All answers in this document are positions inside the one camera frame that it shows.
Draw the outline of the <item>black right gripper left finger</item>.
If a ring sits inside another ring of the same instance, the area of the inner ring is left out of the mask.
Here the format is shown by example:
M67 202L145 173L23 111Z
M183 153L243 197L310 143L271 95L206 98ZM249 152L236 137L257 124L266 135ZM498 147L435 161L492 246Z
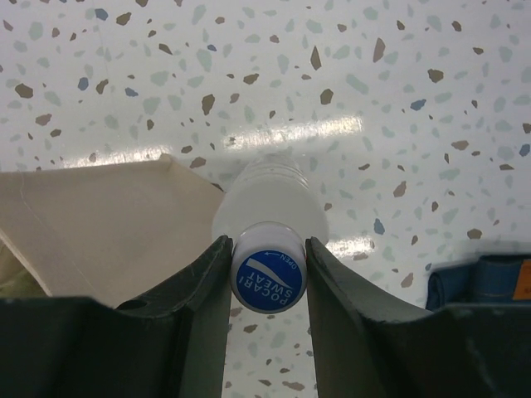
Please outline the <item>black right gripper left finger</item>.
M116 308L92 298L1 302L4 397L218 397L232 242Z

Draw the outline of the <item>beige canvas bag orange handles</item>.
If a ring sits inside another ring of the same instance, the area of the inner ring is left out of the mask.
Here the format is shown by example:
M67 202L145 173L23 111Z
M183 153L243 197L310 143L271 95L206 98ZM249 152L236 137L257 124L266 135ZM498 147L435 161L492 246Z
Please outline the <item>beige canvas bag orange handles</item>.
M223 192L156 161L1 176L1 294L88 296L110 307L196 260Z

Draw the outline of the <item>clear water bottle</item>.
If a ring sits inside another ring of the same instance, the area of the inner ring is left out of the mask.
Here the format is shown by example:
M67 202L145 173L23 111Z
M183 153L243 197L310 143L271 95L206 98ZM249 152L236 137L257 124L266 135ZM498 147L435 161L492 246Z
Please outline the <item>clear water bottle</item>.
M291 157L265 154L241 171L212 222L212 236L233 241L230 283L250 310L281 313L307 285L306 240L329 240L324 208Z

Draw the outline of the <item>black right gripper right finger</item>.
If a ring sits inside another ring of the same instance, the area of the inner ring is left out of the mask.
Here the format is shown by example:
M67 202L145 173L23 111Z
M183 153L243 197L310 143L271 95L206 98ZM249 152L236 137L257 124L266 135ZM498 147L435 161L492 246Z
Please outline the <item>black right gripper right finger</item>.
M305 243L322 397L527 397L530 307L458 303L435 312L391 295Z

